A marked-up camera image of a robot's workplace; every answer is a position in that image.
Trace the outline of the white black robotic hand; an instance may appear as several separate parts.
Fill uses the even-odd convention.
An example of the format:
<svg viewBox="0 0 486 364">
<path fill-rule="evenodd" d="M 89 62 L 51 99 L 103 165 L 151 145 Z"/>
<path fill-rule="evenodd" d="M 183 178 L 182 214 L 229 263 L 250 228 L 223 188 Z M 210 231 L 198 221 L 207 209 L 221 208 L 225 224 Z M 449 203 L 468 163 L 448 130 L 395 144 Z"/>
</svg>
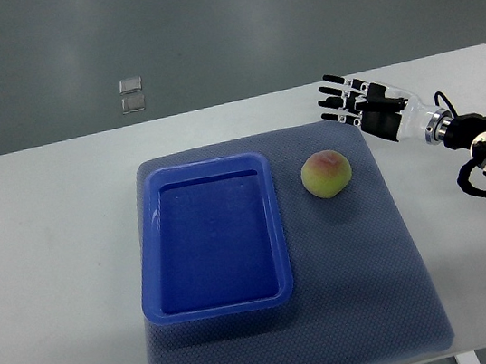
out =
<svg viewBox="0 0 486 364">
<path fill-rule="evenodd" d="M 354 126 L 389 141 L 422 139 L 435 143 L 434 130 L 446 112 L 416 94 L 381 83 L 325 74 L 318 104 L 321 118 Z"/>
</svg>

